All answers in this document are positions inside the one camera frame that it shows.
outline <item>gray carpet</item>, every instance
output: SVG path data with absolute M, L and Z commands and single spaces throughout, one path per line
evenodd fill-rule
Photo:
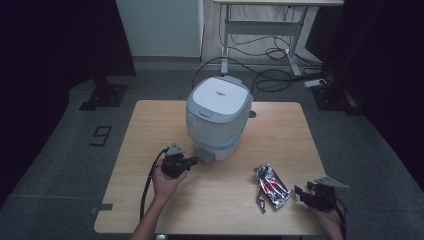
M 0 239 L 127 239 L 129 234 L 98 234 L 93 226 L 132 110 L 141 99 L 186 99 L 194 72 L 143 70 L 137 78 L 111 77 L 111 83 L 129 86 L 121 107 L 92 112 L 78 109 L 93 82 L 74 87 L 62 120 L 1 209 Z M 196 79 L 214 75 L 218 72 L 202 71 Z M 247 71 L 230 75 L 247 86 L 255 77 Z M 350 186 L 338 190 L 350 213 L 348 239 L 424 239 L 424 194 L 365 117 L 318 110 L 302 82 L 260 93 L 257 101 L 301 104 L 327 174 Z M 90 146 L 101 141 L 93 136 L 98 126 L 112 127 L 103 147 Z

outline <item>electrical wire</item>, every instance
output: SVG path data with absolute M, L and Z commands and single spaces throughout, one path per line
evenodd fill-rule
M 150 168 L 149 175 L 147 176 L 146 185 L 144 186 L 143 196 L 141 197 L 141 203 L 140 203 L 140 220 L 144 217 L 144 205 L 146 202 L 146 196 L 147 192 L 149 191 L 150 182 L 153 178 L 153 173 L 157 167 L 157 162 L 160 158 L 160 156 L 168 151 L 169 148 L 163 149 L 159 152 L 158 156 L 156 157 L 155 161 L 153 161 L 152 167 Z
M 246 9 L 244 8 L 244 5 L 241 5 L 243 7 L 243 14 L 246 17 L 246 20 L 250 20 L 249 17 L 246 14 Z
M 291 21 L 293 21 L 293 19 L 294 19 L 295 10 L 296 10 L 296 7 L 293 7 L 292 14 L 291 14 Z M 231 13 L 232 13 L 231 7 L 230 7 L 229 11 L 230 11 L 229 14 L 230 14 L 230 18 L 231 18 Z M 243 8 L 243 11 L 244 11 L 246 18 L 248 18 L 247 15 L 246 15 L 246 10 L 244 8 Z M 284 9 L 278 8 L 277 13 L 274 15 L 275 19 L 278 17 L 278 15 L 281 12 L 284 12 Z M 287 7 L 285 9 L 285 13 L 284 13 L 284 17 L 283 17 L 284 21 L 287 18 L 288 12 L 289 12 L 289 7 Z M 221 23 L 222 23 L 222 5 L 220 7 L 220 12 L 219 12 L 218 33 L 219 33 L 219 41 L 220 41 L 221 45 L 224 46 L 224 44 L 222 42 L 222 35 L 221 35 Z M 285 58 L 287 58 L 287 54 L 286 54 L 285 49 L 280 47 L 278 45 L 277 41 L 281 41 L 281 42 L 285 43 L 288 46 L 288 48 L 290 48 L 291 37 L 290 37 L 290 43 L 285 41 L 283 38 L 277 37 L 277 36 L 264 36 L 264 37 L 260 37 L 260 38 L 250 40 L 250 41 L 247 41 L 247 42 L 236 42 L 234 40 L 233 36 L 231 35 L 231 40 L 236 45 L 245 45 L 245 44 L 253 43 L 253 42 L 256 42 L 256 41 L 259 41 L 259 40 L 262 40 L 262 39 L 266 39 L 266 38 L 270 38 L 270 37 L 272 37 L 274 39 L 275 48 L 268 48 L 265 51 L 265 53 L 263 53 L 263 54 L 246 53 L 246 52 L 241 51 L 237 48 L 228 47 L 228 46 L 227 46 L 227 48 L 236 50 L 236 51 L 238 51 L 242 54 L 248 55 L 248 56 L 264 56 L 264 55 L 267 55 L 270 59 L 273 59 L 273 60 L 276 60 L 276 61 L 282 61 Z M 250 88 L 252 95 L 253 95 L 253 92 L 254 92 L 254 88 L 256 87 L 256 89 L 257 89 L 257 93 L 256 93 L 256 96 L 254 97 L 254 99 L 257 99 L 257 96 L 259 95 L 260 92 L 278 92 L 278 91 L 282 91 L 282 90 L 287 89 L 291 85 L 291 83 L 293 83 L 295 81 L 303 81 L 303 80 L 307 80 L 307 79 L 311 79 L 311 78 L 324 77 L 324 76 L 328 75 L 327 72 L 323 72 L 321 70 L 322 63 L 316 62 L 316 61 L 313 61 L 313 60 L 310 60 L 310 59 L 306 59 L 304 57 L 299 56 L 298 54 L 295 54 L 295 56 L 297 57 L 297 59 L 300 63 L 307 66 L 307 68 L 304 69 L 305 76 L 293 78 L 289 73 L 287 73 L 283 70 L 277 70 L 277 69 L 268 69 L 268 70 L 265 70 L 265 71 L 262 71 L 262 72 L 258 72 L 258 71 L 254 70 L 254 69 L 246 66 L 245 64 L 243 64 L 243 63 L 241 63 L 237 60 L 234 60 L 232 58 L 228 58 L 228 57 L 213 58 L 213 59 L 207 61 L 206 63 L 204 63 L 196 71 L 196 73 L 195 73 L 195 75 L 193 76 L 193 79 L 192 79 L 192 89 L 194 89 L 194 87 L 195 87 L 195 78 L 198 75 L 198 73 L 201 71 L 201 69 L 203 69 L 203 67 L 205 67 L 209 63 L 211 63 L 215 60 L 218 60 L 218 59 L 228 59 L 229 61 L 235 62 L 235 63 L 239 64 L 240 66 L 248 69 L 249 71 L 256 73 L 256 77 L 255 77 L 255 79 L 252 83 L 252 86 Z M 305 70 L 314 70 L 314 71 L 318 71 L 318 72 L 307 74 Z M 274 73 L 277 72 L 277 73 L 283 74 L 282 75 L 283 77 L 277 79 L 277 78 L 272 78 L 270 76 L 267 76 L 267 73 L 271 73 L 271 72 L 274 72 Z
M 331 205 L 333 205 L 334 210 L 336 210 L 337 215 L 339 215 L 340 221 L 341 221 L 341 228 L 342 228 L 342 235 L 343 235 L 343 239 L 346 239 L 346 229 L 347 229 L 347 223 L 346 223 L 346 214 L 349 213 L 349 211 L 346 208 L 346 205 L 343 203 L 343 201 L 340 198 L 336 198 L 336 203 L 334 203 L 330 196 L 328 196 L 324 191 L 321 191 L 319 189 L 314 189 L 313 191 L 318 191 L 320 192 L 322 195 L 324 195 L 328 201 L 331 203 Z M 342 211 L 340 210 L 339 206 L 337 206 L 337 202 L 340 202 L 345 210 L 345 213 L 343 214 Z
M 283 6 L 272 6 L 272 8 L 275 9 L 275 14 L 272 17 L 272 20 L 276 21 L 278 16 L 280 16 L 280 13 L 283 11 Z

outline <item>foil wrapper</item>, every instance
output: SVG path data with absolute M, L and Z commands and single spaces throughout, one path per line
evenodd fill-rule
M 276 209 L 280 209 L 289 199 L 291 190 L 288 190 L 283 181 L 267 163 L 253 170 L 256 174 L 259 186 L 259 194 L 256 202 L 259 204 L 262 213 L 265 213 L 265 195 Z

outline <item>desk leg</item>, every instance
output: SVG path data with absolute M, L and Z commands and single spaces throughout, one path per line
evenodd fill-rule
M 128 89 L 127 85 L 111 85 L 106 76 L 95 76 L 93 81 L 96 89 L 88 102 L 82 103 L 80 111 L 94 111 L 97 107 L 119 107 L 121 105 Z
M 225 5 L 225 20 L 224 20 L 224 46 L 222 46 L 223 57 L 221 59 L 221 75 L 225 76 L 228 74 L 228 23 L 230 22 L 230 5 Z
M 301 76 L 302 73 L 299 70 L 298 61 L 297 61 L 296 57 L 294 56 L 294 53 L 296 51 L 297 43 L 299 42 L 300 33 L 302 32 L 302 28 L 303 28 L 303 24 L 304 24 L 307 12 L 308 12 L 308 7 L 307 6 L 303 7 L 302 14 L 300 16 L 300 19 L 299 19 L 297 27 L 296 27 L 296 32 L 293 36 L 293 41 L 290 44 L 290 48 L 286 49 L 287 59 L 289 60 L 293 74 L 296 77 Z

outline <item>white wall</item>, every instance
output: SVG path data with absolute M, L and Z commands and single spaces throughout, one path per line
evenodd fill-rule
M 117 0 L 133 56 L 200 57 L 203 0 Z

